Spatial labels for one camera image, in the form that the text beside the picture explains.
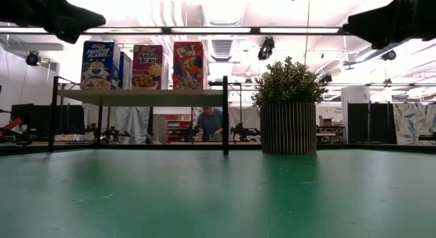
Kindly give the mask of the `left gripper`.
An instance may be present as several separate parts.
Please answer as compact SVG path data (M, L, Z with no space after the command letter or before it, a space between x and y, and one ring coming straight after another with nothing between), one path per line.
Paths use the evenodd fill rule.
M46 21L51 0L0 0L0 22L16 25L43 25L43 28L64 42L75 44L80 35L106 23L103 15L69 3L52 0L59 16Z

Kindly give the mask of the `black table frame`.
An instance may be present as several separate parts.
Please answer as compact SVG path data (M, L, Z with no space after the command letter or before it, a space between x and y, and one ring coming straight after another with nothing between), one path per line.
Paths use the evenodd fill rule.
M222 150L222 145L214 144L168 144L168 145L94 145L66 144L54 145L54 151L69 151L82 149L121 149L121 150ZM436 153L436 146L422 145L384 145L384 144L348 144L348 145L317 145L317 150L333 149L368 149L386 151L419 151ZM49 152L48 145L18 146L13 144L0 145L0 155L43 153Z

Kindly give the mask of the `leaf print curtain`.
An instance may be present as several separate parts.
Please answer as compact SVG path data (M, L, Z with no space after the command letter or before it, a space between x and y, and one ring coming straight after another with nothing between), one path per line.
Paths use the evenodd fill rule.
M421 135L436 132L436 104L393 104L398 145L436 145L433 140L419 140Z

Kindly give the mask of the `wooden shelf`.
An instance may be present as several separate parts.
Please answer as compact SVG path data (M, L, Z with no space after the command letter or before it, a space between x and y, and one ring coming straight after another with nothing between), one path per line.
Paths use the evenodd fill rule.
M222 107L220 90L59 90L58 95L96 106Z

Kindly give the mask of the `black partition panel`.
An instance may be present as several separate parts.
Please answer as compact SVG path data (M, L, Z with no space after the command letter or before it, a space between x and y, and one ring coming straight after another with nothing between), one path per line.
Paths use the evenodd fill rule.
M349 144L397 144L393 104L366 103L347 105Z

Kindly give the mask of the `dark monitor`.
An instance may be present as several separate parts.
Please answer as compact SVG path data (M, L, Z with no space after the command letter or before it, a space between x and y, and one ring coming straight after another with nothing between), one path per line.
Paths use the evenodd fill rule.
M47 136L50 130L50 105L15 104L10 119L21 119L22 124L38 136ZM84 110L81 105L58 105L54 117L56 134L83 134Z

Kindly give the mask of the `black bar with light strips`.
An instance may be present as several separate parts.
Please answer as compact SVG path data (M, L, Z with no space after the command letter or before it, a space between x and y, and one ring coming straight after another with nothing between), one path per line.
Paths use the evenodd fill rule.
M98 27L83 35L349 35L340 27Z

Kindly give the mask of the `person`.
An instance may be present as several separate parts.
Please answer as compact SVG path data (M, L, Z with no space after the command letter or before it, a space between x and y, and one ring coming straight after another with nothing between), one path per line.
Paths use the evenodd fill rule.
M223 113L213 107L202 107L197 118L198 140L202 142L222 141Z

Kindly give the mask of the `Raisin Bran cereal box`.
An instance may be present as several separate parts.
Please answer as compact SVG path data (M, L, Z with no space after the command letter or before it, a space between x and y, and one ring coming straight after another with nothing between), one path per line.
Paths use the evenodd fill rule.
M132 89L167 89L167 71L168 62L162 45L134 45Z

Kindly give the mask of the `Frosted Flakes cereal box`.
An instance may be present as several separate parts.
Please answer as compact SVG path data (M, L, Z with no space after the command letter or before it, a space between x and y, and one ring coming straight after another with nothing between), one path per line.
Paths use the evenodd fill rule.
M121 51L115 42L85 41L80 88L82 90L118 89L120 58Z
M120 64L119 64L119 89L131 89L133 72L133 61L124 52L121 52Z

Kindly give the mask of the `black metal shelf frame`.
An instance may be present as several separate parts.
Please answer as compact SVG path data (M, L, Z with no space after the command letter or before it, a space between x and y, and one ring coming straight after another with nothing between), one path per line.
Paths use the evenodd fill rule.
M58 91L64 90L59 89L59 81L62 78L60 76L55 76L53 78L53 85L52 85L52 101L51 101L51 116L50 116L50 130L49 130L49 139L48 139L48 148L49 152L53 152L54 142L55 142L55 113L56 113L56 107L57 107L57 98L59 97ZM223 80L221 82L212 82L212 86L222 86L222 93L223 98L225 99L225 104L221 107L223 111L223 132L222 132L222 151L224 155L229 154L229 116L228 116L228 77L224 76ZM98 120L97 120L97 139L94 143L94 145L102 145L101 142L101 132L102 132L102 110L103 107L115 107L115 106L97 106L99 108L98 110Z

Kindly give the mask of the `white cloth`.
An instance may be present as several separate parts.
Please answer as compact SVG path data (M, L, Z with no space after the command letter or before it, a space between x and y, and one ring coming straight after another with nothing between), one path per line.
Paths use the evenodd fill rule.
M107 120L109 126L119 132L128 132L130 136L120 136L119 143L122 145L145 145L153 141L148 133L149 107L103 107L102 110L102 134L106 131Z

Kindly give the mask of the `green table mat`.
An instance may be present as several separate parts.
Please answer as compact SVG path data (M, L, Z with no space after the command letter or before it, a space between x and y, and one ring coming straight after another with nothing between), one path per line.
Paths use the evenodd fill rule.
M0 157L0 238L436 238L436 155Z

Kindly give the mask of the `red cabinet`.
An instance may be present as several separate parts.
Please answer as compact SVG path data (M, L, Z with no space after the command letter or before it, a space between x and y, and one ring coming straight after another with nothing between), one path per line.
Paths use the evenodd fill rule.
M183 142L186 139L187 130L191 127L190 115L166 115L167 143Z

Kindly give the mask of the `Froot Loops cereal box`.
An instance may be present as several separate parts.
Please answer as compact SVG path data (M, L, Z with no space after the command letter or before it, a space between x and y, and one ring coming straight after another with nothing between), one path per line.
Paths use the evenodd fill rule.
M204 49L201 42L175 42L173 89L205 89Z

